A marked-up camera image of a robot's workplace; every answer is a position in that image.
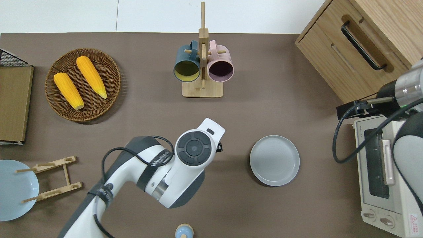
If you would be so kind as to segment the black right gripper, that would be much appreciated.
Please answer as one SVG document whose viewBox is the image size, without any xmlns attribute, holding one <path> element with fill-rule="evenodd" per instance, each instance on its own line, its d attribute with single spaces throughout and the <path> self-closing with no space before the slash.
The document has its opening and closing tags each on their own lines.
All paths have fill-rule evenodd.
<svg viewBox="0 0 423 238">
<path fill-rule="evenodd" d="M 384 116 L 386 118 L 393 115 L 400 106 L 395 97 L 396 80 L 385 84 L 375 93 L 375 98 L 363 98 L 342 104 L 336 108 L 337 119 L 344 115 L 349 118 L 366 118 L 372 116 Z"/>
</svg>

